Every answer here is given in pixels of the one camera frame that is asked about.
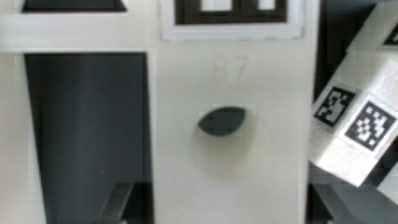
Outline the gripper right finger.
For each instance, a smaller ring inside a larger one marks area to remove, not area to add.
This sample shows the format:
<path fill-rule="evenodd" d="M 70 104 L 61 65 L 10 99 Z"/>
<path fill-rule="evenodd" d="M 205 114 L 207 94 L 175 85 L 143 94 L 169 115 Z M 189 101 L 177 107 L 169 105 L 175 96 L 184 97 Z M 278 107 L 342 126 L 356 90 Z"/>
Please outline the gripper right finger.
<path fill-rule="evenodd" d="M 312 183 L 308 224 L 398 224 L 398 205 L 370 183 Z"/>

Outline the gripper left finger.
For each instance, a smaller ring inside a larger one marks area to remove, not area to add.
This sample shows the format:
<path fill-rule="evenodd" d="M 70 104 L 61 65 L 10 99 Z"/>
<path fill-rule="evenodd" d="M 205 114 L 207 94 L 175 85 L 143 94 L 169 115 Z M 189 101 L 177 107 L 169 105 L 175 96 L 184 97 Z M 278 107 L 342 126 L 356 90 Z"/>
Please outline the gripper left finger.
<path fill-rule="evenodd" d="M 104 204 L 97 224 L 129 224 L 127 210 L 129 210 L 132 192 L 134 192 L 132 183 L 120 183 L 114 186 Z"/>

